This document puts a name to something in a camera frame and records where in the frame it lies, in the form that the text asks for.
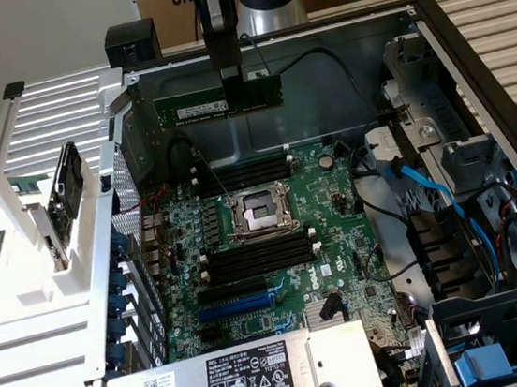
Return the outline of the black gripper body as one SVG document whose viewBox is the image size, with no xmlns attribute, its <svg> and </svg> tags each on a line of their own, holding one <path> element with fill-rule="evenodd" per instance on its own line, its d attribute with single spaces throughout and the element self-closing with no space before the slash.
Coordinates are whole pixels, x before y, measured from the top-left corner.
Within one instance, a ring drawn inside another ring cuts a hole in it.
<svg viewBox="0 0 517 387">
<path fill-rule="evenodd" d="M 202 39 L 214 70 L 242 63 L 238 44 L 238 14 L 235 0 L 194 0 Z"/>
</svg>

